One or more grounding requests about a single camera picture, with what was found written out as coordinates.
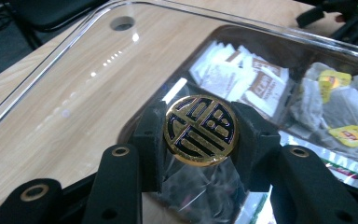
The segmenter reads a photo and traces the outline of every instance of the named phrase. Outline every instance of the gold emblem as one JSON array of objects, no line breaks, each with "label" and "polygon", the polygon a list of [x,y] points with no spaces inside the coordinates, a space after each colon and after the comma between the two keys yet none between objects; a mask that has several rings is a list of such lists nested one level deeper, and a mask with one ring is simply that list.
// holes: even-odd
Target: gold emblem
[{"label": "gold emblem", "polygon": [[176,101],[165,119],[164,137],[174,156],[195,166],[215,165],[227,158],[238,139],[234,112],[206,95]]}]

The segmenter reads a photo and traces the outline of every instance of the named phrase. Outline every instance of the wood grain surface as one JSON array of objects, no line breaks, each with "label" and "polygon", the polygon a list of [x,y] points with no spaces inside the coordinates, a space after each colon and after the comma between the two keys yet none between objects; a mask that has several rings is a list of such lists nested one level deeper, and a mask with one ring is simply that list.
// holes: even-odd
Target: wood grain surface
[{"label": "wood grain surface", "polygon": [[[310,9],[289,0],[181,3],[285,27],[296,27],[295,17]],[[111,22],[123,16],[133,17],[134,27],[112,30]],[[332,17],[307,30],[330,34],[339,26]],[[34,178],[54,178],[66,187],[95,172],[103,151],[117,142],[126,122],[224,24],[146,4],[122,6],[104,14],[0,122],[0,203],[14,188]],[[0,75],[0,103],[73,29]],[[145,223],[172,223],[167,213],[158,215],[157,204],[146,204]]]}]

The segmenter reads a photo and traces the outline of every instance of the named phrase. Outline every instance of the black chair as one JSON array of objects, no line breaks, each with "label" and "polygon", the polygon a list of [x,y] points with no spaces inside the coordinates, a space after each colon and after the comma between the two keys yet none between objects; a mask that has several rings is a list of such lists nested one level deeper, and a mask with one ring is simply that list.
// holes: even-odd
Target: black chair
[{"label": "black chair", "polygon": [[107,0],[3,0],[32,49],[42,46],[38,32],[54,32]]}]

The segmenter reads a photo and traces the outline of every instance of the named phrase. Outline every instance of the tea bag packet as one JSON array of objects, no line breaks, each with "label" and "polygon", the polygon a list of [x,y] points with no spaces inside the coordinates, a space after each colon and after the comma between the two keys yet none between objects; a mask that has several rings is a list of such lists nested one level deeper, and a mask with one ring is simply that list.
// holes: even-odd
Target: tea bag packet
[{"label": "tea bag packet", "polygon": [[229,101],[236,101],[254,78],[253,73],[230,63],[213,63],[206,70],[200,87]]},{"label": "tea bag packet", "polygon": [[323,103],[319,84],[317,81],[303,78],[300,88],[300,96],[290,107],[290,112],[293,118],[301,122],[306,128],[313,132],[317,131],[320,128],[323,116]]},{"label": "tea bag packet", "polygon": [[191,66],[189,72],[197,84],[201,83],[202,78],[205,75],[205,70],[208,69],[209,64],[212,63],[216,52],[224,47],[223,43],[214,41]]},{"label": "tea bag packet", "polygon": [[244,57],[242,61],[242,67],[244,69],[253,69],[255,72],[258,72],[263,68],[263,72],[278,77],[283,83],[286,83],[289,79],[288,68],[282,68],[280,66],[266,62],[264,59],[255,55],[248,55]]},{"label": "tea bag packet", "polygon": [[280,103],[286,83],[266,67],[261,67],[250,88],[240,98],[240,102],[249,102],[272,117]]},{"label": "tea bag packet", "polygon": [[289,69],[269,63],[244,46],[213,42],[190,68],[196,83],[228,101],[251,104],[272,117]]}]

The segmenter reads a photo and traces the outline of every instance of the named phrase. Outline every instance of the glass lid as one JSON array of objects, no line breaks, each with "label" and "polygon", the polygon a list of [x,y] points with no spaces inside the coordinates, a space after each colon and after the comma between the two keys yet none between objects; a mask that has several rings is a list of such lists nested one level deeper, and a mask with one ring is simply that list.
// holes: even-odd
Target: glass lid
[{"label": "glass lid", "polygon": [[[118,1],[83,21],[0,104],[0,202],[31,179],[67,187],[95,173],[149,105],[200,95],[252,106],[282,145],[314,150],[358,188],[358,47],[171,2]],[[242,223],[268,197],[244,191],[230,159],[195,167],[167,149],[164,169],[162,193],[144,195],[144,223],[157,218],[148,214]]]}]

